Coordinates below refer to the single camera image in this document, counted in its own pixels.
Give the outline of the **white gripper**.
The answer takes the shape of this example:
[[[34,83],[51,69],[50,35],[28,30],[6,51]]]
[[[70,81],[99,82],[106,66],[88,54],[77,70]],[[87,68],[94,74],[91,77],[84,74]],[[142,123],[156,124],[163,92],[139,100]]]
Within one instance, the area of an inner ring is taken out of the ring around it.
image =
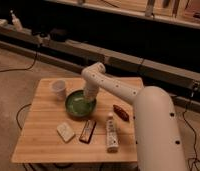
[[[88,102],[92,102],[96,99],[99,92],[99,87],[91,82],[86,81],[83,89],[83,94]]]

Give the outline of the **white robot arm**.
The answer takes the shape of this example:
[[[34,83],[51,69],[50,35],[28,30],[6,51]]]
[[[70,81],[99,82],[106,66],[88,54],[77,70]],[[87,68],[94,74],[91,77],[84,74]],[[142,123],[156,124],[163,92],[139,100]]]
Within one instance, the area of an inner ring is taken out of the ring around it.
[[[93,101],[102,88],[132,106],[140,171],[188,171],[170,95],[157,86],[137,88],[105,72],[101,62],[82,70],[84,96]]]

